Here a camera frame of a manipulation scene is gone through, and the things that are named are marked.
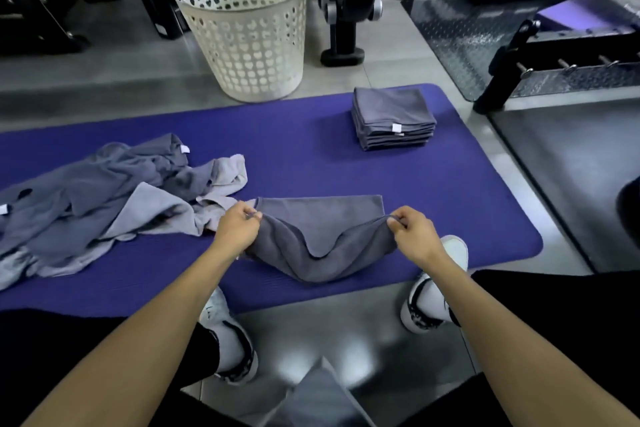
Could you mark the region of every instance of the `black pants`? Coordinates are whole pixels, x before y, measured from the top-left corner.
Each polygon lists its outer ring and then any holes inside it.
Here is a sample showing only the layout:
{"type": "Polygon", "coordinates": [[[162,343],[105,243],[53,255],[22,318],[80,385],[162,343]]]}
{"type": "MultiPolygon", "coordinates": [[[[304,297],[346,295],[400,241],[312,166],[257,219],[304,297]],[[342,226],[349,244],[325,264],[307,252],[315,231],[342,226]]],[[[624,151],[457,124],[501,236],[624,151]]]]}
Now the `black pants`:
{"type": "MultiPolygon", "coordinates": [[[[636,329],[640,272],[590,277],[479,271],[474,280],[640,415],[636,329]]],[[[124,318],[74,318],[36,310],[0,312],[3,425],[18,426],[53,387],[124,318]]],[[[215,336],[197,325],[151,425],[243,425],[180,388],[218,368],[215,336]]],[[[509,426],[484,375],[476,375],[403,423],[509,426]]]]}

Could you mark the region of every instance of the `right hand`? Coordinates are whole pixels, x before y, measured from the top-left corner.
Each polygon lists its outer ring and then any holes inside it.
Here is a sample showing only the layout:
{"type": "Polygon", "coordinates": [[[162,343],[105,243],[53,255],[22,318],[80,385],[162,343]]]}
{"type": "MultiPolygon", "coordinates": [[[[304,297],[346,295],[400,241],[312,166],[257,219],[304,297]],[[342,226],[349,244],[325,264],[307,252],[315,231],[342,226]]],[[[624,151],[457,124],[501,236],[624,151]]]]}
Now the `right hand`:
{"type": "Polygon", "coordinates": [[[393,213],[400,219],[389,218],[387,225],[396,237],[398,248],[404,256],[429,273],[429,269],[447,257],[433,222],[424,214],[409,206],[402,206],[393,213]]]}

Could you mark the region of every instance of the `forearm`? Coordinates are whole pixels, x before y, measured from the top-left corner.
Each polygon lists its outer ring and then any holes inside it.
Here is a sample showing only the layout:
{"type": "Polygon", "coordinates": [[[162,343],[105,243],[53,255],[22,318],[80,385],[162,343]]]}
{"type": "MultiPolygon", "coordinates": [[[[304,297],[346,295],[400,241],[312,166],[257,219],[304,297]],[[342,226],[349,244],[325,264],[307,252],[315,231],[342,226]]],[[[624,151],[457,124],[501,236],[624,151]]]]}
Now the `forearm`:
{"type": "Polygon", "coordinates": [[[626,407],[459,267],[431,265],[431,277],[514,426],[640,425],[626,407]]]}
{"type": "Polygon", "coordinates": [[[80,361],[24,425],[148,425],[231,260],[209,248],[80,361]]]}

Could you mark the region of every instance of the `left hand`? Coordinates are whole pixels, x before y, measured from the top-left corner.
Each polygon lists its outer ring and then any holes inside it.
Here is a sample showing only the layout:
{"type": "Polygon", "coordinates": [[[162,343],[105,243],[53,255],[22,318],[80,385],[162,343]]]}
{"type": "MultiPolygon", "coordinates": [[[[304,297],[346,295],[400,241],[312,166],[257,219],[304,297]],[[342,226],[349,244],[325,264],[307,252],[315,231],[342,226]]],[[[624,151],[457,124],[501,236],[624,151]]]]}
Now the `left hand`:
{"type": "Polygon", "coordinates": [[[258,236],[261,220],[261,212],[256,212],[244,201],[238,201],[220,219],[211,247],[222,253],[226,259],[234,260],[258,236]]]}

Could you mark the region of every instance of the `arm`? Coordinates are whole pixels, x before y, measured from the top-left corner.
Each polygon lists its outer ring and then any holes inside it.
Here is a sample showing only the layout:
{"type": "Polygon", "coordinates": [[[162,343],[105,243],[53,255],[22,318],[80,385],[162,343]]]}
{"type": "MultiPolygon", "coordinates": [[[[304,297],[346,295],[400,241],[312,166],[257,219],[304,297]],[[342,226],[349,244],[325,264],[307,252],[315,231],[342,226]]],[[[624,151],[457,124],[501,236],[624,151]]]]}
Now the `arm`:
{"type": "Polygon", "coordinates": [[[261,213],[240,201],[180,277],[124,321],[51,391],[23,427],[146,426],[220,278],[255,240],[261,213]]]}
{"type": "Polygon", "coordinates": [[[400,250],[433,279],[515,427],[640,426],[640,420],[449,258],[433,223],[407,206],[388,224],[400,250]]]}

